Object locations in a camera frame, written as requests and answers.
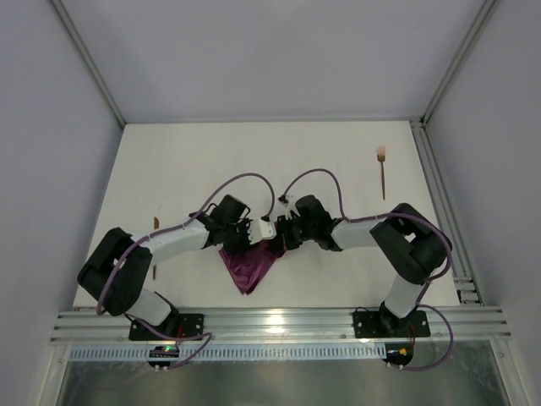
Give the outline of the purple cloth napkin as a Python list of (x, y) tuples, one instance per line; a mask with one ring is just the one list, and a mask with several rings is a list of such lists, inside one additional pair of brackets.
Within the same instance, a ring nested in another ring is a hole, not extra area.
[(283, 257), (283, 246), (263, 241), (247, 251), (230, 255), (224, 249), (219, 255), (240, 294), (251, 294), (274, 263)]

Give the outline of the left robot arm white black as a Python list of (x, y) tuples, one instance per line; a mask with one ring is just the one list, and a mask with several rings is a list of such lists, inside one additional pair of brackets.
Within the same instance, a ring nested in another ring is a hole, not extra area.
[(77, 282), (100, 311), (134, 321), (131, 339), (181, 337), (183, 318), (168, 300), (144, 287), (148, 271), (177, 255), (220, 245), (243, 252), (251, 245), (250, 209), (231, 195), (187, 224), (157, 229), (138, 237), (121, 228), (109, 230), (79, 272)]

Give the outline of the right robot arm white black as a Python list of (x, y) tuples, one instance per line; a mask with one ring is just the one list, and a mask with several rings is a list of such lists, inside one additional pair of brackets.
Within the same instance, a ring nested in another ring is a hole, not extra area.
[(405, 337), (418, 331), (419, 302), (452, 264), (451, 241), (408, 203), (380, 215), (347, 219), (332, 217), (314, 195), (306, 195), (277, 218), (269, 251), (281, 256), (306, 241), (331, 252), (377, 247), (396, 272), (379, 309), (357, 313), (362, 337)]

